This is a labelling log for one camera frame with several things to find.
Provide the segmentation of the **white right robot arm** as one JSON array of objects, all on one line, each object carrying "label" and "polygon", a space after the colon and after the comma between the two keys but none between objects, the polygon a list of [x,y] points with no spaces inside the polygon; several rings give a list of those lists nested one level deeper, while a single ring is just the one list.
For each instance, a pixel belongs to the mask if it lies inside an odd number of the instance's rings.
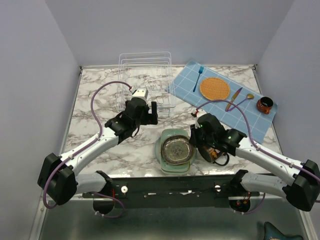
[{"label": "white right robot arm", "polygon": [[241,196],[245,192],[261,192],[286,199],[299,210],[309,212],[320,195],[320,169],[312,160],[301,162],[257,144],[245,133],[225,129],[220,121],[205,111],[192,113],[189,142],[204,159],[212,159],[211,150],[248,160],[269,171],[270,175],[240,170],[230,183],[230,191]]}]

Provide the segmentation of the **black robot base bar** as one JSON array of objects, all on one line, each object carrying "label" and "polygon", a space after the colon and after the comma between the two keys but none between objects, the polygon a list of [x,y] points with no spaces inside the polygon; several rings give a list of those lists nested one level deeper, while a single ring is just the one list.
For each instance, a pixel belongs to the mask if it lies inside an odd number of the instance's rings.
[{"label": "black robot base bar", "polygon": [[93,198],[99,194],[115,197],[126,209],[228,208],[230,198],[259,196],[258,192],[245,190],[234,174],[110,178],[100,191],[92,190],[83,196]]}]

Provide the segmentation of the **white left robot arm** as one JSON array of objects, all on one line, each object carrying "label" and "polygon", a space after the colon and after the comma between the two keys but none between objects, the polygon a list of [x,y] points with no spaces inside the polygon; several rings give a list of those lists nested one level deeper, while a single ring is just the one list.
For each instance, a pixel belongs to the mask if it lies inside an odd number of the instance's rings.
[{"label": "white left robot arm", "polygon": [[37,184],[43,195],[50,196],[56,205],[67,203],[80,193],[83,184],[77,180],[82,169],[105,151],[119,145],[140,126],[157,125],[157,103],[150,105],[140,97],[132,97],[125,103],[125,110],[109,119],[99,132],[77,148],[59,156],[47,155],[43,161]]}]

